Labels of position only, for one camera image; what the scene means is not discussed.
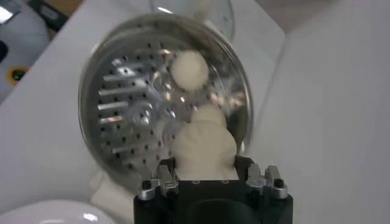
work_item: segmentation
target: dough ball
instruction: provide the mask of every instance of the dough ball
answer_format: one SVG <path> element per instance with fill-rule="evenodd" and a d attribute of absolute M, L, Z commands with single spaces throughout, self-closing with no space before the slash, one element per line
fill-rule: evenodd
<path fill-rule="evenodd" d="M 194 91 L 207 82 L 208 66 L 199 52 L 184 51 L 173 61 L 171 74 L 178 86 L 187 91 Z"/>
<path fill-rule="evenodd" d="M 210 121 L 226 127 L 225 115 L 219 107 L 211 103 L 200 106 L 191 115 L 191 122 Z"/>
<path fill-rule="evenodd" d="M 173 142 L 181 180 L 235 180 L 236 142 L 225 127 L 205 121 L 186 124 Z"/>

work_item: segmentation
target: metal clamp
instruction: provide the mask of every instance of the metal clamp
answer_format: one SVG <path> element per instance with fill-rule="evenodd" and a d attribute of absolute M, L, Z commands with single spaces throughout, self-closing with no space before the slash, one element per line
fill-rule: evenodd
<path fill-rule="evenodd" d="M 160 179 L 162 196 L 166 197 L 168 192 L 173 192 L 175 194 L 179 192 L 179 182 L 173 179 L 167 165 L 160 165 L 157 168 L 157 176 Z"/>
<path fill-rule="evenodd" d="M 138 187 L 138 198 L 142 201 L 148 201 L 155 197 L 156 187 L 160 185 L 159 179 L 144 180 L 140 187 Z"/>
<path fill-rule="evenodd" d="M 160 185 L 159 179 L 152 179 L 152 173 L 149 169 L 141 169 L 141 184 L 138 186 L 138 198 L 142 201 L 148 201 L 155 197 L 156 187 Z"/>
<path fill-rule="evenodd" d="M 260 168 L 258 164 L 252 163 L 248 168 L 248 180 L 246 181 L 246 184 L 255 188 L 260 195 L 263 195 L 267 183 L 267 179 L 260 175 Z"/>
<path fill-rule="evenodd" d="M 288 187 L 280 178 L 278 167 L 268 166 L 266 169 L 266 178 L 269 180 L 271 196 L 276 199 L 284 199 L 288 196 Z"/>

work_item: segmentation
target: white surface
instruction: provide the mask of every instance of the white surface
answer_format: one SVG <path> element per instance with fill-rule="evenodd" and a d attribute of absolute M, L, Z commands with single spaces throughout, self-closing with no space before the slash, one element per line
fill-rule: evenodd
<path fill-rule="evenodd" d="M 105 172 L 96 174 L 93 178 L 95 181 L 97 187 L 91 197 L 91 204 L 112 215 L 120 223 L 134 223 L 134 195 L 114 183 Z"/>
<path fill-rule="evenodd" d="M 252 0 L 234 0 L 233 42 L 259 110 L 283 32 Z M 148 12 L 148 1 L 86 0 L 0 106 L 0 212 L 51 198 L 87 200 L 98 166 L 77 115 L 82 68 L 119 23 Z"/>
<path fill-rule="evenodd" d="M 219 107 L 212 103 L 206 103 L 196 108 L 191 115 L 191 122 L 209 121 L 226 127 L 226 118 Z"/>
<path fill-rule="evenodd" d="M 172 63 L 171 71 L 176 84 L 187 91 L 202 88 L 208 80 L 206 60 L 197 51 L 180 52 Z"/>
<path fill-rule="evenodd" d="M 181 180 L 237 180 L 237 144 L 229 131 L 210 121 L 186 124 L 172 144 Z"/>
<path fill-rule="evenodd" d="M 295 30 L 253 158 L 279 166 L 295 223 L 389 223 L 390 1 L 341 1 Z"/>
<path fill-rule="evenodd" d="M 115 224 L 102 211 L 77 201 L 43 201 L 0 215 L 1 224 Z"/>

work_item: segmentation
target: extruded dough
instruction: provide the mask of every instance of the extruded dough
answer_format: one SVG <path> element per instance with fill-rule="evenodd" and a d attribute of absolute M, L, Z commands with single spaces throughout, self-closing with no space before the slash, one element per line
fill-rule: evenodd
<path fill-rule="evenodd" d="M 211 103 L 200 106 L 191 115 L 191 122 L 210 121 L 226 127 L 226 118 L 224 113 L 216 105 Z"/>
<path fill-rule="evenodd" d="M 203 56 L 196 51 L 178 54 L 171 66 L 176 84 L 187 91 L 200 89 L 208 80 L 208 66 Z"/>
<path fill-rule="evenodd" d="M 237 180 L 236 142 L 221 125 L 186 124 L 173 142 L 176 172 L 181 180 Z"/>

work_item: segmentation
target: white countertop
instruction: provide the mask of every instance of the white countertop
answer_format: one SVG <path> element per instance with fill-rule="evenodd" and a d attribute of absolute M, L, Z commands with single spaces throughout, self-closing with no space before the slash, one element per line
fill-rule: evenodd
<path fill-rule="evenodd" d="M 148 12 L 148 5 L 86 0 L 0 106 L 0 212 L 39 200 L 89 198 L 98 166 L 79 128 L 82 68 L 112 28 Z M 246 69 L 257 115 L 285 36 L 254 1 L 234 0 L 233 8 L 233 48 Z"/>

